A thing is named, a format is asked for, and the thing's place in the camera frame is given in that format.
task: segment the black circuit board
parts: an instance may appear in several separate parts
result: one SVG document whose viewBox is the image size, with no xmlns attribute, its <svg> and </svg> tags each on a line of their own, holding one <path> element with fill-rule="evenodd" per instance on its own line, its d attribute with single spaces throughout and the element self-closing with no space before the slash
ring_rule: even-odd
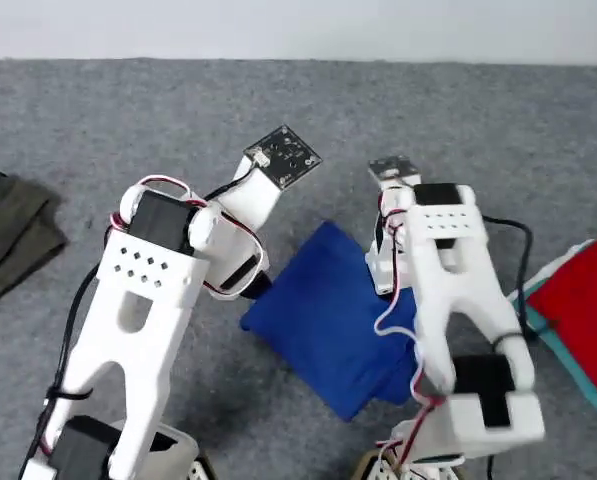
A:
<svg viewBox="0 0 597 480">
<path fill-rule="evenodd" d="M 378 180 L 399 180 L 417 175 L 418 169 L 406 155 L 394 155 L 369 162 L 369 171 Z"/>
<path fill-rule="evenodd" d="M 286 125 L 246 148 L 245 155 L 281 190 L 322 163 L 318 154 Z"/>
</svg>

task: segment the carpet floor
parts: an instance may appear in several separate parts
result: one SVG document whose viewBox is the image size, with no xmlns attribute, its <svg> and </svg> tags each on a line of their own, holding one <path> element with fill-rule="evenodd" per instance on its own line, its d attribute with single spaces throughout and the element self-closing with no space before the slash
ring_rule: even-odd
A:
<svg viewBox="0 0 597 480">
<path fill-rule="evenodd" d="M 377 187 L 367 162 L 405 153 L 424 178 L 471 185 L 481 209 L 535 232 L 530 274 L 597 237 L 597 68 L 245 61 L 2 61 L 0 170 L 62 197 L 64 252 L 0 301 L 0 479 L 14 478 L 53 377 L 65 316 L 100 258 L 107 213 L 149 173 L 200 193 L 281 123 L 324 159 L 261 232 L 276 275 L 325 219 L 366 248 Z M 522 236 L 490 230 L 505 290 Z M 222 480 L 349 478 L 411 416 L 373 401 L 343 423 L 265 344 L 238 327 L 248 302 L 202 294 L 172 372 L 165 420 L 194 436 Z M 454 322 L 456 352 L 481 348 Z M 494 477 L 597 479 L 597 413 L 542 345 L 531 348 L 547 438 L 501 454 Z M 123 416 L 122 374 L 87 406 Z M 484 479 L 484 462 L 468 462 Z"/>
</svg>

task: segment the white wall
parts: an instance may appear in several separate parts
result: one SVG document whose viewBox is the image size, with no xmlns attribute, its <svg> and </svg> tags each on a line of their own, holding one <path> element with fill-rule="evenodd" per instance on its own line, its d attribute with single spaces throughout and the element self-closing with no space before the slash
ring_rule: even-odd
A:
<svg viewBox="0 0 597 480">
<path fill-rule="evenodd" d="M 597 0 L 0 0 L 0 58 L 597 64 Z"/>
</svg>

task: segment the olive green cloth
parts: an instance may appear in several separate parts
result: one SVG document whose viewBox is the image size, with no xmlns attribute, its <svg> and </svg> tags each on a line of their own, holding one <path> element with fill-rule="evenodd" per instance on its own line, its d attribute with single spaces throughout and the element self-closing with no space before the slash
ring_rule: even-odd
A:
<svg viewBox="0 0 597 480">
<path fill-rule="evenodd" d="M 64 246 L 51 221 L 56 196 L 45 188 L 0 172 L 0 297 Z"/>
</svg>

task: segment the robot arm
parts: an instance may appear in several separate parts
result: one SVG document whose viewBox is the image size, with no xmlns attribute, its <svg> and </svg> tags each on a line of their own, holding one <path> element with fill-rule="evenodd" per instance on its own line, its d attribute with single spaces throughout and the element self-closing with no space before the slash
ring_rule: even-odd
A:
<svg viewBox="0 0 597 480">
<path fill-rule="evenodd" d="M 393 275 L 402 287 L 412 287 L 424 372 L 444 396 L 417 431 L 407 463 L 473 458 L 542 439 L 533 363 L 515 311 L 500 289 L 473 190 L 422 184 L 406 159 L 386 160 L 371 166 L 382 189 L 383 230 L 366 259 L 378 293 L 391 290 Z M 496 352 L 452 357 L 446 338 L 452 312 L 465 314 L 496 344 Z M 414 425 L 402 422 L 392 438 L 409 438 Z"/>
<path fill-rule="evenodd" d="M 159 422 L 169 396 L 169 372 L 193 306 L 203 285 L 218 298 L 234 298 L 267 268 L 255 231 L 281 192 L 320 162 L 283 126 L 245 150 L 236 180 L 206 200 L 191 191 L 172 197 L 149 188 L 146 181 L 127 191 L 112 219 L 115 228 L 96 270 L 99 283 L 80 337 L 69 354 L 62 393 L 48 412 L 42 436 L 48 462 L 29 460 L 24 480 L 191 476 L 198 454 L 195 441 Z M 151 301 L 144 324 L 134 311 L 140 297 Z M 121 429 L 76 416 L 80 397 L 114 363 L 125 377 L 127 418 Z M 167 450 L 175 453 L 167 461 L 154 460 L 164 454 L 154 447 L 162 437 L 176 447 Z M 167 473 L 156 464 L 166 465 Z"/>
</svg>

